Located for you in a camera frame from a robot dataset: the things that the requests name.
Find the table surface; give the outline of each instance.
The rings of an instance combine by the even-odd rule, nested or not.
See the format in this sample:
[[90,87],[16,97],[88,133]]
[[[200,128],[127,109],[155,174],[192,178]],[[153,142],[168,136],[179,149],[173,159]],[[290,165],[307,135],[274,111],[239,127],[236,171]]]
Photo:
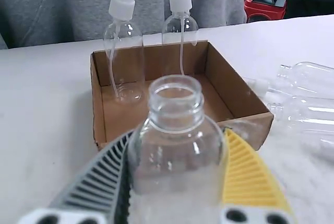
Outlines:
[[[273,77],[280,64],[334,66],[334,16],[201,29],[237,72]],[[159,44],[159,34],[144,37]],[[47,206],[96,153],[90,54],[101,40],[0,51],[1,222]],[[334,220],[333,165],[296,140],[269,135],[259,151],[299,223]]]

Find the cardboard box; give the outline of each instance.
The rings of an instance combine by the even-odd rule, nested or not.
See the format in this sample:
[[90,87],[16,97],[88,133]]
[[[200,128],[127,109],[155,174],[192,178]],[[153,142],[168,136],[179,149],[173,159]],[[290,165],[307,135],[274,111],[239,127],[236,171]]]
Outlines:
[[[140,48],[121,49],[118,58],[123,66],[115,72],[126,72],[131,81],[131,66]],[[180,45],[156,45],[144,48],[146,96],[136,105],[122,105],[114,101],[110,87],[108,58],[104,51],[91,54],[91,79],[94,112],[94,140],[99,149],[123,133],[143,122],[148,115],[147,89],[161,77],[169,63],[169,74],[180,73]],[[253,93],[223,56],[207,41],[184,45],[184,71],[202,85],[205,114],[219,126],[228,126],[258,150],[264,143],[273,115]]]

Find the gray sweatshirt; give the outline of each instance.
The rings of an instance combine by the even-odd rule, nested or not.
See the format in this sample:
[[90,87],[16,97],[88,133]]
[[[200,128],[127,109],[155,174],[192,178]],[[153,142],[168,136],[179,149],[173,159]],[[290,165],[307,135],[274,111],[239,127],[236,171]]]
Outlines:
[[[0,0],[0,49],[100,39],[112,22],[110,0]],[[169,0],[136,0],[133,21],[144,34],[161,32]],[[193,0],[200,28],[244,23],[243,0]]]

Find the bottle bottom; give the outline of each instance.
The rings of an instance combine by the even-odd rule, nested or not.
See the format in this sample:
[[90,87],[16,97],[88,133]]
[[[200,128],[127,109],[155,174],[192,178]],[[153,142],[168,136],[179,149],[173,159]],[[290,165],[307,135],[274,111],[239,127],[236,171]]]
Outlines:
[[143,97],[144,92],[134,84],[125,84],[117,88],[118,98],[116,101],[122,104],[138,103]]
[[219,224],[222,182],[218,168],[137,178],[130,190],[129,224]]

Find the lying bottle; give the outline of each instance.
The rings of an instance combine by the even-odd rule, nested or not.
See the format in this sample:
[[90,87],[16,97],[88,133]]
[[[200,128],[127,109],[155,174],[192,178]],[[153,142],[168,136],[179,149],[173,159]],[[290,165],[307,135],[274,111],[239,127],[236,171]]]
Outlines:
[[267,107],[293,133],[334,136],[334,99],[294,96]]
[[[172,15],[165,21],[162,27],[162,44],[179,43],[180,44],[180,72],[184,74],[183,69],[183,44],[191,42],[197,44],[198,24],[190,16],[192,0],[169,0]],[[170,63],[165,60],[164,74],[169,74]]]
[[128,146],[130,224],[220,223],[227,148],[204,114],[200,83],[170,75],[149,88],[149,115]]
[[281,65],[271,85],[293,96],[334,98],[334,90],[329,89],[334,87],[334,68],[311,62]]
[[[110,84],[116,101],[121,103],[136,103],[144,95],[144,45],[139,27],[131,21],[134,7],[135,0],[111,0],[109,14],[113,23],[107,27],[103,38]],[[120,53],[121,48],[133,47],[139,48],[133,54]]]

